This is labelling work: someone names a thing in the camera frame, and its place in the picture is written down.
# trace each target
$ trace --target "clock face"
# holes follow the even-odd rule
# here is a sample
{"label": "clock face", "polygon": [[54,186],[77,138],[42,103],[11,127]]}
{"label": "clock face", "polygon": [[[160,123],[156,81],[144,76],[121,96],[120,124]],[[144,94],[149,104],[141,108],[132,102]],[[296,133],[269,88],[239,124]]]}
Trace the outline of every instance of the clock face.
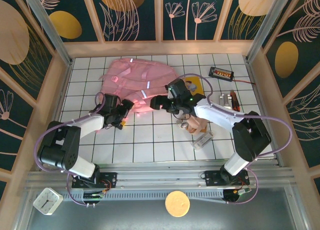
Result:
{"label": "clock face", "polygon": [[59,195],[52,192],[50,188],[45,188],[33,202],[33,206],[43,214],[48,214],[59,198]]}

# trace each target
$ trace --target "white clock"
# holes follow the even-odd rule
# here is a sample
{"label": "white clock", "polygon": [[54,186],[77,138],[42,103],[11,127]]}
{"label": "white clock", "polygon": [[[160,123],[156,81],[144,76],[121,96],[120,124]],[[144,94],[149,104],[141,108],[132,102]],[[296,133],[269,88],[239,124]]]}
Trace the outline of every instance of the white clock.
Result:
{"label": "white clock", "polygon": [[61,204],[64,197],[54,191],[51,187],[46,187],[34,200],[33,206],[44,215],[51,215]]}

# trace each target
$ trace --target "red wire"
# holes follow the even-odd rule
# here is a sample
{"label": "red wire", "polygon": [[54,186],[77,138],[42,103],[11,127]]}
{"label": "red wire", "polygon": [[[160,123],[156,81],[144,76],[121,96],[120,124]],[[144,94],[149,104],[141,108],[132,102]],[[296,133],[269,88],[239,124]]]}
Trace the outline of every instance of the red wire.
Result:
{"label": "red wire", "polygon": [[246,83],[246,84],[252,84],[252,85],[256,85],[254,82],[250,82],[250,81],[244,81],[244,80],[233,80],[234,82],[242,82],[242,83]]}

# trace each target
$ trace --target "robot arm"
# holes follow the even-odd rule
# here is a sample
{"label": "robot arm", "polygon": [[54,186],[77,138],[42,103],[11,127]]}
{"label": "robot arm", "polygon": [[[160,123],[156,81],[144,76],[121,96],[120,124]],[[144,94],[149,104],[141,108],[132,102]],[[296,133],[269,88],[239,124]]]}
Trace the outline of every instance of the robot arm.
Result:
{"label": "robot arm", "polygon": [[226,183],[252,162],[271,142],[271,137],[258,118],[246,116],[258,115],[251,111],[249,114],[229,110],[215,103],[208,103],[201,94],[192,95],[182,79],[176,79],[167,85],[168,97],[155,96],[151,100],[151,108],[165,109],[171,114],[184,114],[207,119],[233,133],[235,153],[221,167],[220,174]]}
{"label": "robot arm", "polygon": [[[104,106],[100,111],[93,113],[101,106],[98,104],[90,116],[50,131],[37,152],[39,161],[76,174],[88,184],[99,182],[99,166],[79,156],[80,139],[109,125],[122,129],[122,121],[134,104],[126,99],[118,104],[118,100],[119,97],[115,95],[105,94]],[[57,125],[61,125],[61,122],[52,121],[48,129]]]}

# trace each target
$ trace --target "small box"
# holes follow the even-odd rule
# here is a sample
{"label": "small box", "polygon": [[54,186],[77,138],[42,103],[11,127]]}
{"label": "small box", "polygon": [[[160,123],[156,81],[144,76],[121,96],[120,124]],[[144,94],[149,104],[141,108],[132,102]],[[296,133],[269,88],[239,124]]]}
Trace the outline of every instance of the small box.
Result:
{"label": "small box", "polygon": [[234,79],[234,72],[212,66],[209,71],[209,77],[232,82]]}
{"label": "small box", "polygon": [[192,146],[195,150],[199,150],[205,144],[207,144],[213,137],[214,137],[214,134],[212,133],[212,131],[208,131],[202,134],[197,140],[195,140]]}

